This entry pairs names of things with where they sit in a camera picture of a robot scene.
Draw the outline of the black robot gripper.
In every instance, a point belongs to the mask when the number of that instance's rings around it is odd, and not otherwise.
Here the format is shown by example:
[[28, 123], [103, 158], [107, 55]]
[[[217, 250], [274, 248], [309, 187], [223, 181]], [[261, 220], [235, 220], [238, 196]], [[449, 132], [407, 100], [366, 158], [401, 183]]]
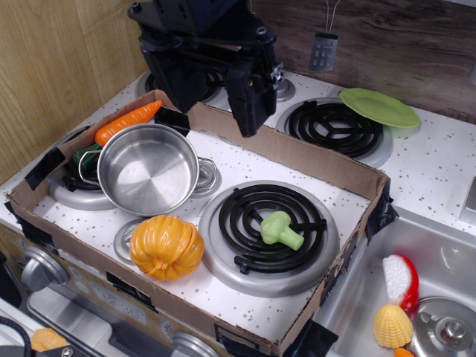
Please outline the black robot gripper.
[[276, 33], [244, 1], [137, 1], [127, 10], [159, 87], [187, 113], [222, 76], [242, 137], [276, 111]]

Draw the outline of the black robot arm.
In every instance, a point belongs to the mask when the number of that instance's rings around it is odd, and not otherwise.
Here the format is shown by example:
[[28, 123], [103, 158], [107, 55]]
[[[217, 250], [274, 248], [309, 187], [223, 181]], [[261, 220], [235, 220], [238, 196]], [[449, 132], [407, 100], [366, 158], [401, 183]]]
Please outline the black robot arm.
[[188, 112], [217, 74], [244, 137], [275, 113], [283, 66], [276, 33], [246, 1], [143, 1], [127, 10], [141, 35], [144, 59], [173, 105]]

